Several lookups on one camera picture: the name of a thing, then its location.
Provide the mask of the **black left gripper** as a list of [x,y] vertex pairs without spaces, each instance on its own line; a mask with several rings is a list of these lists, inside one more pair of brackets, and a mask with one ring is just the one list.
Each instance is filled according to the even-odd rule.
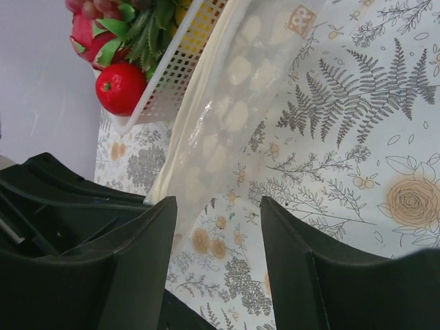
[[50,153],[1,157],[1,248],[59,256],[145,213],[144,198],[75,174]]

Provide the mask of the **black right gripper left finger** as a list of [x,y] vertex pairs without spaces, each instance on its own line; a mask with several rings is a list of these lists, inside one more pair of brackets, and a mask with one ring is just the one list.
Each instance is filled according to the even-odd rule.
[[177,202],[59,256],[1,251],[2,329],[155,329]]

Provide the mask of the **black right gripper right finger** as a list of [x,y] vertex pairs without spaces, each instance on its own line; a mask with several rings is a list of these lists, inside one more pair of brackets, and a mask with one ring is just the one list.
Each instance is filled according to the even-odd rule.
[[337,241],[261,200],[278,329],[438,329],[439,251],[385,258]]

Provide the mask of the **red apple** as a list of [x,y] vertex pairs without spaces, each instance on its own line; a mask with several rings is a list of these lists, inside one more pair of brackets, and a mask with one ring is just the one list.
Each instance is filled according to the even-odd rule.
[[103,69],[96,79],[96,96],[109,113],[131,116],[147,86],[144,72],[129,63],[116,63]]

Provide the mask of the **clear zip top bag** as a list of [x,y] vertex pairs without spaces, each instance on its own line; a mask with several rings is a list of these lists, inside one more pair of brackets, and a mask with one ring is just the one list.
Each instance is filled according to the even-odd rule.
[[174,242],[240,158],[324,7],[323,1],[229,1],[190,79],[166,161],[148,194],[174,196]]

